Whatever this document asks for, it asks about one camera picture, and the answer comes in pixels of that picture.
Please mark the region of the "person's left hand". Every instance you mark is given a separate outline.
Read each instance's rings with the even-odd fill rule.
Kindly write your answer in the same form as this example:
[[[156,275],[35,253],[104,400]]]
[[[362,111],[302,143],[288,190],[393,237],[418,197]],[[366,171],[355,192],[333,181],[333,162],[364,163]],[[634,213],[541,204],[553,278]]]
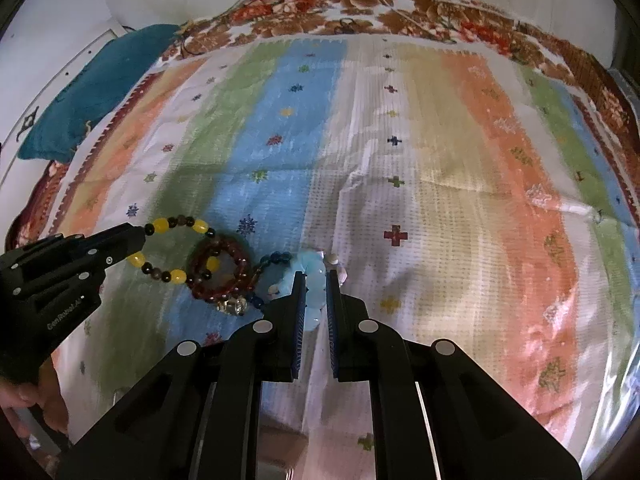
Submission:
[[[2,412],[20,438],[29,436],[29,430],[17,416],[19,408],[38,405],[46,424],[55,431],[68,434],[68,409],[62,397],[58,373],[51,358],[39,369],[38,384],[14,384],[1,377],[0,398]]]

